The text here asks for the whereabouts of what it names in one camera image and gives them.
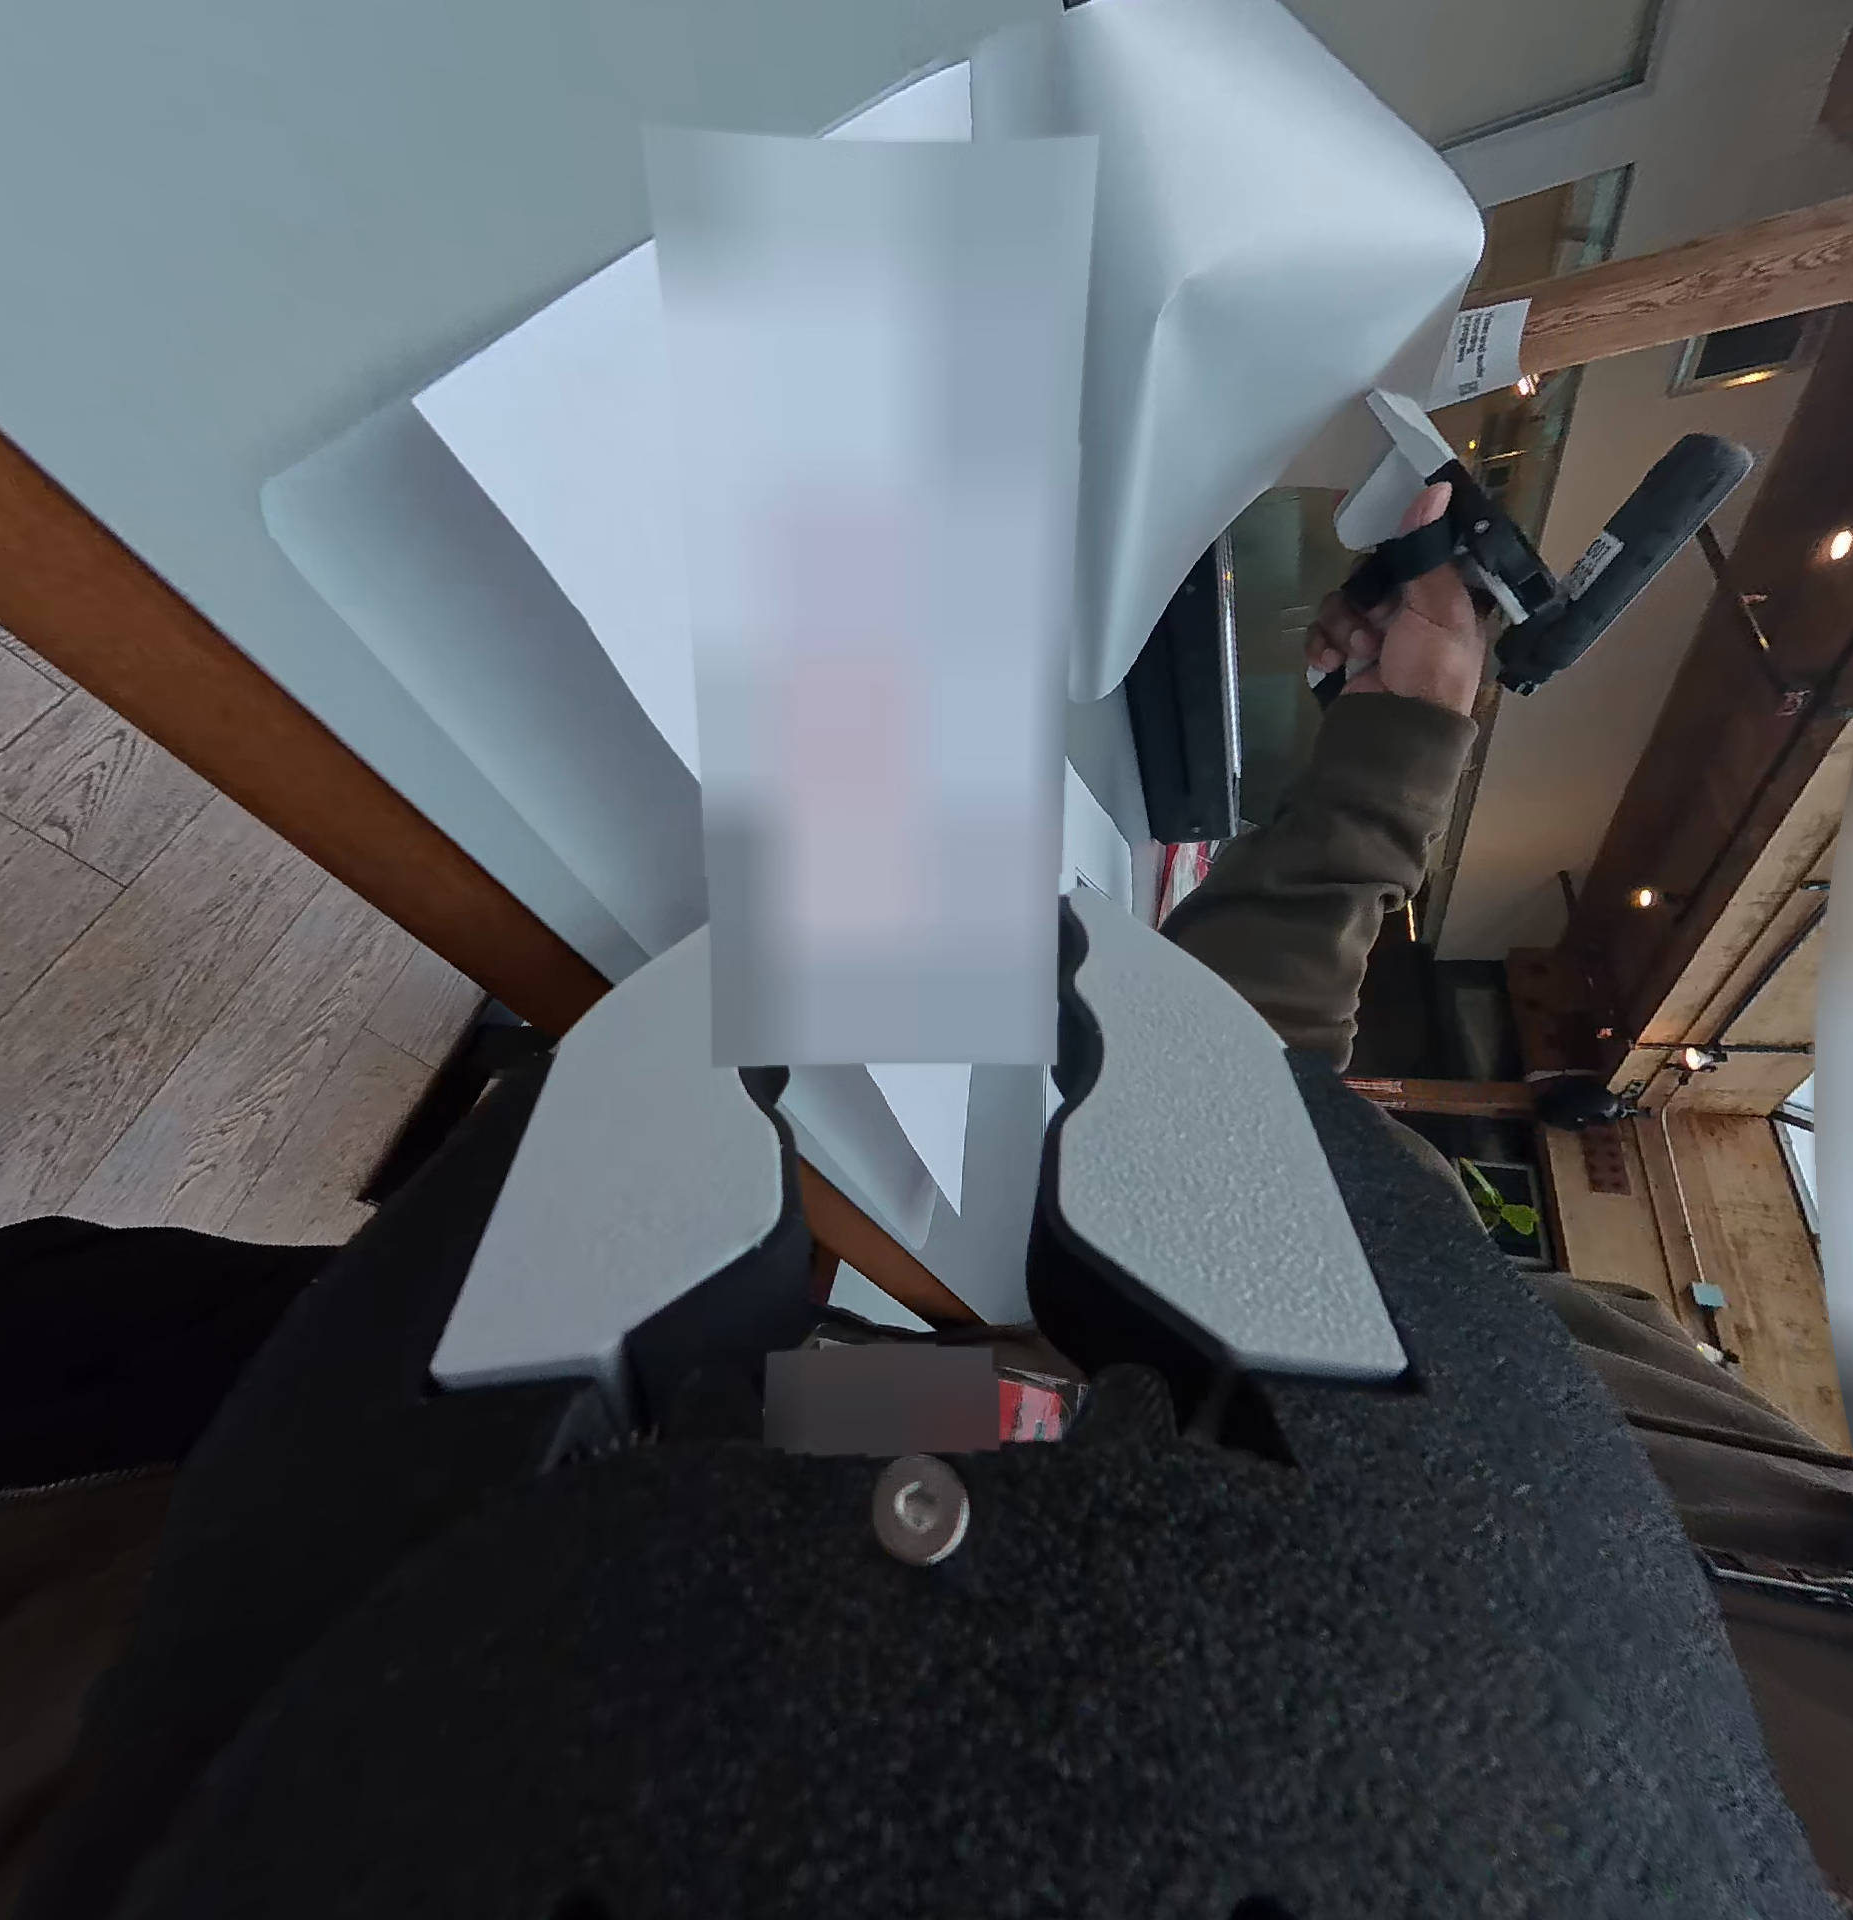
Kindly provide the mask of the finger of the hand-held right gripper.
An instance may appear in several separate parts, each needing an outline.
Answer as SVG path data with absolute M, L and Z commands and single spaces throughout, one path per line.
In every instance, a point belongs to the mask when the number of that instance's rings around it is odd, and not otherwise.
M 1372 419 L 1387 436 L 1392 450 L 1417 477 L 1415 483 L 1433 483 L 1439 473 L 1455 465 L 1458 455 L 1446 444 L 1426 406 L 1409 396 L 1375 388 L 1365 405 Z

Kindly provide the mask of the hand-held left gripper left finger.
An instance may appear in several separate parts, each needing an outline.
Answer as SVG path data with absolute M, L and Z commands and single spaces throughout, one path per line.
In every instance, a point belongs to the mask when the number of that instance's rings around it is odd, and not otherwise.
M 814 1326 L 794 1134 L 764 1069 L 712 1063 L 708 930 L 556 1047 L 439 1335 L 439 1388 L 583 1380 L 653 1428 L 700 1368 L 764 1382 Z

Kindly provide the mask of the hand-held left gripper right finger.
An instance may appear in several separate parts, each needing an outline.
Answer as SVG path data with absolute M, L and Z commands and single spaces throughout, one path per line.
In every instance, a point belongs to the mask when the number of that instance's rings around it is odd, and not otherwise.
M 1407 1378 L 1287 1047 L 1095 889 L 1059 906 L 1055 1084 L 1028 1303 L 1069 1362 L 1148 1366 L 1183 1436 L 1274 1463 L 1268 1380 Z

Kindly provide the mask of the printed white paper sheet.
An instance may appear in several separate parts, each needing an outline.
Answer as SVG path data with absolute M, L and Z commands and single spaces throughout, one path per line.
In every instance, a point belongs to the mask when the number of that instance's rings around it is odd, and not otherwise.
M 576 608 L 686 782 L 701 826 L 689 541 L 677 502 L 659 271 L 651 238 L 561 293 L 418 411 Z M 794 1119 L 866 1211 L 921 1249 L 959 1211 L 970 1069 L 799 1069 Z

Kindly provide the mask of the person's right forearm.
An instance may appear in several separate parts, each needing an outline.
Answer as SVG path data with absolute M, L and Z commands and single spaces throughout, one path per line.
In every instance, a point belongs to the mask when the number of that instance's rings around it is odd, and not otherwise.
M 1341 696 L 1275 817 L 1234 838 L 1162 934 L 1291 1051 L 1348 1069 L 1369 959 L 1419 895 L 1478 726 L 1395 693 Z

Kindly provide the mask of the person's right hand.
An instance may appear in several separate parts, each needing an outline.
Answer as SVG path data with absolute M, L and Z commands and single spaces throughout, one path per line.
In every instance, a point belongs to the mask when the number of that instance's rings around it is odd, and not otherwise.
M 1341 674 L 1343 696 L 1395 698 L 1472 716 L 1487 641 L 1468 581 L 1441 565 L 1362 611 L 1331 591 L 1304 636 L 1304 660 Z

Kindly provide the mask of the white paper notice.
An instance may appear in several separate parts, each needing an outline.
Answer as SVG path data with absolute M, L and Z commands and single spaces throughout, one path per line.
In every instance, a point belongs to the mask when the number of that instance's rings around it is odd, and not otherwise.
M 1522 379 L 1521 342 L 1531 301 L 1497 301 L 1457 314 L 1446 342 L 1439 402 L 1451 406 L 1497 396 Z

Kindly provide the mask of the green potted plant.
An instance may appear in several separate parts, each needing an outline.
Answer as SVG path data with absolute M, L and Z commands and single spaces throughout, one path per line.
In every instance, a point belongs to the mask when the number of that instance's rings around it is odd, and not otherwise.
M 1469 1159 L 1458 1159 L 1457 1170 L 1462 1190 L 1490 1236 L 1515 1236 L 1521 1240 L 1538 1243 L 1543 1215 L 1535 1206 L 1509 1198 L 1494 1186 L 1490 1175 Z

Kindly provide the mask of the wooden beam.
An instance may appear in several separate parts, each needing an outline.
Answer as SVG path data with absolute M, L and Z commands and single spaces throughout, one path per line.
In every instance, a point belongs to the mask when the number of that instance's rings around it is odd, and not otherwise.
M 1853 302 L 1853 195 L 1538 282 L 1521 374 Z

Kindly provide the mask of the black flat device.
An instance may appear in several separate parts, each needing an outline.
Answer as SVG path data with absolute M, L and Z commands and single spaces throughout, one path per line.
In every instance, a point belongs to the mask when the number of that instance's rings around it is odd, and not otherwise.
M 1224 844 L 1242 827 L 1242 687 L 1224 532 L 1174 591 L 1126 678 L 1152 838 Z

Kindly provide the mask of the person's olive jacket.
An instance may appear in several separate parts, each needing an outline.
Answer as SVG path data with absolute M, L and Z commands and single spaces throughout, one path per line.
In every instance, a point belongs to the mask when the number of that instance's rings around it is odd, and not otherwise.
M 1853 1463 L 1704 1346 L 1660 1298 L 1530 1280 L 1581 1345 L 1714 1584 L 1733 1653 L 1834 1903 L 1853 1916 Z

